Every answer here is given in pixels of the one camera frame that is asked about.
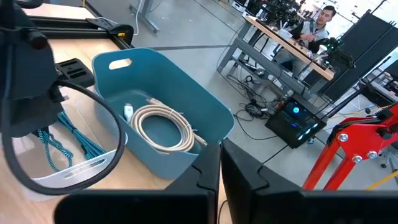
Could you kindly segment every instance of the coiled white cable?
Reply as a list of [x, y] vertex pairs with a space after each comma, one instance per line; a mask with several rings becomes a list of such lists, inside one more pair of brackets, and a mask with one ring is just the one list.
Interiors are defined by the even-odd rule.
[[[133, 127], [138, 134], [140, 134], [152, 147], [157, 149], [160, 152], [171, 153], [171, 152], [187, 152], [197, 140], [200, 144], [206, 146], [207, 142], [199, 137], [197, 134], [193, 132], [191, 124], [177, 111], [172, 108], [164, 105], [159, 100], [154, 98], [148, 99], [149, 105], [145, 105], [140, 107], [137, 111], [135, 111], [132, 120], [131, 127]], [[171, 120], [178, 130], [180, 131], [181, 141], [172, 147], [165, 147], [155, 143], [143, 130], [142, 122], [145, 118], [149, 116], [162, 116]]]

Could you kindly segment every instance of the teal coiled cable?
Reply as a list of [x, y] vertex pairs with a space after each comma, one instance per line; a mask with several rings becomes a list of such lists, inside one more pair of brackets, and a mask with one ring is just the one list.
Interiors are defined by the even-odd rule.
[[[74, 125], [70, 121], [70, 119], [67, 116], [65, 111], [62, 111], [61, 113], [58, 114], [57, 123], [66, 127], [73, 134], [73, 136], [81, 144], [81, 148], [85, 152], [86, 159], [92, 159], [94, 157], [97, 157], [97, 156], [100, 156], [100, 155], [106, 153], [106, 151], [104, 149], [102, 149], [99, 145], [95, 144], [92, 140], [88, 139], [84, 134], [79, 132], [79, 130], [77, 130], [76, 127], [74, 127]], [[72, 163], [73, 154], [69, 150], [65, 149], [62, 146], [62, 143], [60, 143], [59, 141], [57, 141], [54, 138], [53, 134], [47, 133], [46, 131], [43, 131], [42, 129], [37, 130], [37, 132], [39, 134], [40, 141], [44, 144], [45, 155], [47, 157], [47, 160], [48, 160], [51, 168], [55, 172], [59, 172], [60, 169], [58, 169], [52, 161], [52, 158], [50, 156], [49, 145], [56, 148], [68, 159], [68, 163], [69, 163], [68, 168], [73, 165], [73, 163]]]

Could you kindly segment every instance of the wooden desk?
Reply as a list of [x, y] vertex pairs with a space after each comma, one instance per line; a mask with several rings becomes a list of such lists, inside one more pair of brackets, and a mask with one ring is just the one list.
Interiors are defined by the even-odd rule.
[[[311, 62], [311, 59], [309, 57], [307, 57], [306, 55], [308, 55], [309, 50], [306, 49], [305, 47], [303, 47], [303, 49], [299, 49], [297, 47], [294, 46], [295, 41], [293, 39], [290, 39], [286, 42], [286, 40], [281, 39], [277, 33], [275, 33], [274, 31], [272, 31], [271, 29], [267, 29], [265, 28], [263, 25], [261, 25], [258, 21], [256, 21], [256, 17], [253, 16], [246, 16], [246, 20], [248, 22], [250, 22], [252, 25], [254, 25], [257, 29], [261, 30], [263, 33], [265, 33], [268, 37], [270, 37], [271, 39], [275, 40], [276, 42], [278, 42], [278, 44], [280, 44], [283, 48], [285, 48], [286, 50], [288, 50], [290, 53], [294, 54], [297, 58], [299, 58], [301, 61], [303, 61], [304, 63], [308, 64]], [[333, 76], [334, 76], [334, 72], [332, 72], [330, 69], [324, 70], [323, 68], [321, 68], [319, 65], [315, 64], [315, 63], [311, 63], [310, 67], [312, 67], [315, 71], [317, 71], [320, 75], [322, 75], [323, 77], [325, 77], [328, 81], [330, 81]]]
[[[26, 10], [32, 16], [67, 17], [84, 19], [93, 17], [89, 11], [80, 7], [68, 7], [43, 4], [37, 9]], [[88, 68], [95, 55], [103, 52], [119, 50], [111, 40], [51, 40], [54, 59], [61, 62], [71, 58], [80, 59]], [[78, 100], [76, 93], [67, 92], [69, 100], [73, 103]], [[88, 102], [85, 109], [93, 113], [93, 103]], [[92, 129], [99, 129], [95, 118], [86, 119], [85, 122]], [[91, 189], [164, 189], [172, 180], [163, 180], [152, 174], [130, 151], [125, 150], [118, 166], [103, 180], [91, 186]], [[220, 198], [218, 206], [226, 199], [224, 186], [220, 181]], [[22, 191], [20, 183], [10, 173], [6, 161], [0, 156], [0, 223], [53, 223], [53, 211], [62, 197], [56, 197], [44, 202], [29, 200]], [[231, 223], [228, 204], [221, 212], [221, 222]]]

